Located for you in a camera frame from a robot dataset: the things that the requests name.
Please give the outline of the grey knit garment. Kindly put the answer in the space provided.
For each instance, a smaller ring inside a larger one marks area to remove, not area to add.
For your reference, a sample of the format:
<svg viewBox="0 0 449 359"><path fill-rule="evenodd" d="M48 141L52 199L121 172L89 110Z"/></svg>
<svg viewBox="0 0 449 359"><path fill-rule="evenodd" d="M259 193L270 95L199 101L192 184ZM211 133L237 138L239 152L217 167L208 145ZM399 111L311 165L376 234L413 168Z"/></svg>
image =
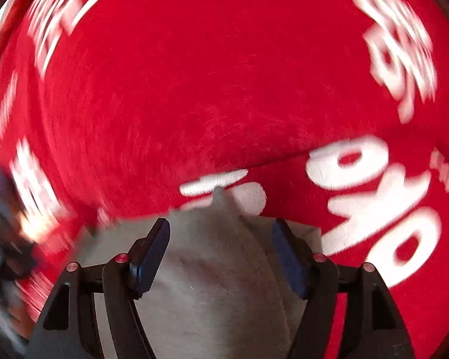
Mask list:
<svg viewBox="0 0 449 359"><path fill-rule="evenodd" d="M272 221L218 189L209 207L170 212L169 245L136 308L158 358L284 358L306 303L289 287Z"/></svg>

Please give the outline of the red wedding blanket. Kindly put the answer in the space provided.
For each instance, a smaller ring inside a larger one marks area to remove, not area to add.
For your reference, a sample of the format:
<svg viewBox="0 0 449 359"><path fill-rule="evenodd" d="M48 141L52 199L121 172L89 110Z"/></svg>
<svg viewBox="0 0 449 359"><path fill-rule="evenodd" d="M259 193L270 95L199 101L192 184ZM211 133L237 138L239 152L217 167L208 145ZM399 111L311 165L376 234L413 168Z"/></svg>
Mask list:
<svg viewBox="0 0 449 359"><path fill-rule="evenodd" d="M209 207L216 190L247 216L282 217L336 263L374 264L418 358L449 331L449 147L406 131L289 149L285 139L147 135L102 143L64 137L56 150L20 139L9 169L38 236L20 283L37 319L86 227L98 262L143 235L159 214Z"/></svg>

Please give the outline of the red rolled quilt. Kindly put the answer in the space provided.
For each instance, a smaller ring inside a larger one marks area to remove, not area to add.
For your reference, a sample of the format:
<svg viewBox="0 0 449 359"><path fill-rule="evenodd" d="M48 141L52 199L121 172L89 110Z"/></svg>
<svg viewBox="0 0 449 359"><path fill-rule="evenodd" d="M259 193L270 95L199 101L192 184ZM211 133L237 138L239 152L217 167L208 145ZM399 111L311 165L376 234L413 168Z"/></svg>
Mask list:
<svg viewBox="0 0 449 359"><path fill-rule="evenodd" d="M449 145L432 0L14 0L0 163L35 207L149 215L189 182L338 140Z"/></svg>

